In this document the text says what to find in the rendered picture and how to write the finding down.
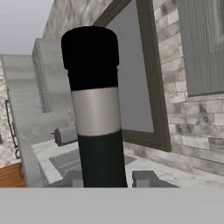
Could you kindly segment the dark framed window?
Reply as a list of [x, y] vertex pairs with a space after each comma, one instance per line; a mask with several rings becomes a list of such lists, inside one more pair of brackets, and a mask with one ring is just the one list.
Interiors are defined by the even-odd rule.
[[123, 140], [171, 151], [152, 0], [111, 0], [94, 23], [118, 37]]

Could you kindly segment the grey wall cupboard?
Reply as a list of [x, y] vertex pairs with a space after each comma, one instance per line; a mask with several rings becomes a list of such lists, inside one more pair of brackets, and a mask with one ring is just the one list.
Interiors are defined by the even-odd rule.
[[72, 98], [64, 68], [60, 43], [36, 38], [32, 50], [32, 62], [38, 93], [44, 113], [71, 109]]

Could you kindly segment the grey sink basin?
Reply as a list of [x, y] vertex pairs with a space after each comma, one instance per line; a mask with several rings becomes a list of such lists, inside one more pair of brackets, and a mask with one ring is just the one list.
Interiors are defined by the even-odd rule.
[[81, 170], [81, 160], [78, 149], [61, 153], [55, 157], [50, 157], [49, 160], [62, 177], [65, 177], [69, 171]]

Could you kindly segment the black bottle with silver band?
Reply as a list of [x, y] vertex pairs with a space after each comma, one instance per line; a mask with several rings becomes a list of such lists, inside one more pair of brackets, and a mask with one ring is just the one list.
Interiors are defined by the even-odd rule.
[[119, 51], [108, 28], [82, 26], [61, 38], [85, 187], [127, 185], [118, 91]]

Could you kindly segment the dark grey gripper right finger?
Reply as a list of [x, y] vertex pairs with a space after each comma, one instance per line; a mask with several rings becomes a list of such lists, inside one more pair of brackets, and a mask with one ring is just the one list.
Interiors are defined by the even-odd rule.
[[132, 180], [133, 187], [175, 187], [174, 184], [160, 179], [154, 171], [133, 171]]

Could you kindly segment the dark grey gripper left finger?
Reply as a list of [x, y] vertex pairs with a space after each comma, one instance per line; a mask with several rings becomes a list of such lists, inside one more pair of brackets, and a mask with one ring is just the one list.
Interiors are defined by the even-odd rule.
[[82, 171], [68, 171], [66, 176], [49, 187], [83, 187]]

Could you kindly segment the grey cupboard with slatted door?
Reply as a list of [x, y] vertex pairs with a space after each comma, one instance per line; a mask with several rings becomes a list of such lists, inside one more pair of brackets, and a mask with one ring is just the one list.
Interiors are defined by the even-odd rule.
[[224, 0], [177, 0], [189, 96], [224, 93]]

